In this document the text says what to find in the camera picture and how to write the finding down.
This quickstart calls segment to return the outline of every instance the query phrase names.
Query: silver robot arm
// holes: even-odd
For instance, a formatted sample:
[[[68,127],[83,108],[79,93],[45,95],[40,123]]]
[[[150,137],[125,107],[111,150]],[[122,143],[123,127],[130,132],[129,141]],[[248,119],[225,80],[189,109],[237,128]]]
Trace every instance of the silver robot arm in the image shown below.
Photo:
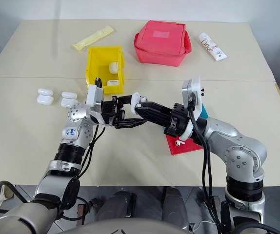
[[[230,215],[264,223],[262,164],[267,157],[265,146],[256,139],[244,136],[229,123],[210,117],[206,121],[203,135],[208,140],[210,151],[226,165],[225,196]],[[234,228],[233,219],[230,222],[231,228]]]
[[[90,108],[81,103],[69,110],[58,153],[49,162],[35,199],[0,217],[0,234],[45,234],[63,210],[75,205],[82,157],[93,138],[93,126],[98,124],[90,112]]]

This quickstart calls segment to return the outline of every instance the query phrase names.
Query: beige table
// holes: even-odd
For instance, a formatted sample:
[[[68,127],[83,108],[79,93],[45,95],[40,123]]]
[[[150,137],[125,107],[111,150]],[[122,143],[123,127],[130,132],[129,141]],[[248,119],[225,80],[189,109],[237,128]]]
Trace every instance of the beige table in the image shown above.
[[[172,107],[182,103],[182,81],[127,80],[125,93],[135,91],[151,101]],[[280,185],[280,96],[273,82],[203,81],[203,98],[212,117],[229,122],[243,134],[262,141],[268,158],[266,186]],[[37,89],[50,88],[55,102],[36,103]],[[84,79],[0,78],[0,180],[37,184],[54,158],[67,109],[60,94],[77,92],[85,99]],[[146,123],[134,129],[108,128],[96,143],[81,185],[200,186],[202,151],[171,156],[163,129]],[[212,155],[214,186],[224,186],[225,165]]]
[[[2,78],[84,78],[86,49],[71,44],[109,25],[116,31],[94,45],[122,45],[126,79],[275,81],[248,23],[184,22],[193,46],[180,67],[141,64],[133,46],[144,20],[27,20],[0,55]],[[229,57],[215,62],[199,44],[206,32]]]

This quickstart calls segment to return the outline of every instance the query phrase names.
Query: red storage box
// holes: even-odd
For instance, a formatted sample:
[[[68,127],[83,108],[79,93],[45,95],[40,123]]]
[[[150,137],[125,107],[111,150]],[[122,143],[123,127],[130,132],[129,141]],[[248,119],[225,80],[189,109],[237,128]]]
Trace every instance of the red storage box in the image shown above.
[[[136,34],[134,46],[140,62],[176,67],[192,51],[185,24],[153,20]]]

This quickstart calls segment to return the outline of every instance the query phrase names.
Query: floor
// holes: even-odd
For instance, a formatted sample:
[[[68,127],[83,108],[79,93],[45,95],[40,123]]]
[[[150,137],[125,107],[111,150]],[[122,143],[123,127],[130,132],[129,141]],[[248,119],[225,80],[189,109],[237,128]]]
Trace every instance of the floor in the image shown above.
[[[17,185],[16,188],[24,195],[27,200],[33,198],[35,192],[35,186],[29,185]],[[202,191],[199,187],[177,187],[181,192],[185,201],[188,211],[188,218],[190,223],[198,224],[202,220],[210,220],[210,216],[207,209],[202,203]],[[83,186],[80,188],[79,196],[86,200],[93,198],[99,198],[106,200],[111,197],[117,191],[129,191],[137,195],[137,202],[135,208],[135,217],[145,217],[151,219],[161,220],[161,200],[163,187],[154,186]],[[280,230],[280,187],[265,187],[264,193],[266,196],[265,205],[265,224],[270,225]],[[217,195],[224,198],[224,188],[215,187],[213,189],[213,195]],[[20,201],[17,198],[13,198],[4,201],[1,208],[11,209],[16,205],[19,205]],[[91,210],[86,216],[85,224],[93,222],[96,212]],[[77,205],[72,209],[65,212],[68,217],[77,217]],[[62,231],[76,227],[75,221],[59,220],[56,221],[49,234],[57,234]],[[196,231],[196,234],[204,233],[217,233],[215,225],[210,223],[202,223],[201,227]]]

